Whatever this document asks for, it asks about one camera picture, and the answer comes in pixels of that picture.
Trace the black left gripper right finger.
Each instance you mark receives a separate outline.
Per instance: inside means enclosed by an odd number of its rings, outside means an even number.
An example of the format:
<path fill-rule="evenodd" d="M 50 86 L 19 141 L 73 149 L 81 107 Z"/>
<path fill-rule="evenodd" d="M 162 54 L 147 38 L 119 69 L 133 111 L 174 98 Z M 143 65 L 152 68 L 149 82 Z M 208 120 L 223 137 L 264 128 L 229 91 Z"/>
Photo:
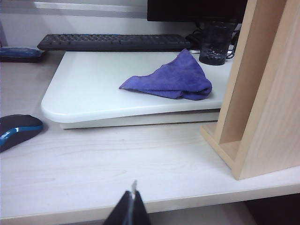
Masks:
<path fill-rule="evenodd" d="M 135 192 L 132 221 L 133 225 L 150 225 L 150 218 L 139 191 Z"/>

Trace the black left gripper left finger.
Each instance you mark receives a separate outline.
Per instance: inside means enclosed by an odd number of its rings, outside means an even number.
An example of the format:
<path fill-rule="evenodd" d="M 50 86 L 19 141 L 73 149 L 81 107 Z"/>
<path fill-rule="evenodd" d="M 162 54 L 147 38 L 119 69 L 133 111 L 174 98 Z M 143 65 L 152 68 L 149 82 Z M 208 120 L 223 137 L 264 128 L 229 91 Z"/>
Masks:
<path fill-rule="evenodd" d="M 132 194 L 126 191 L 109 216 L 110 225 L 132 224 Z"/>

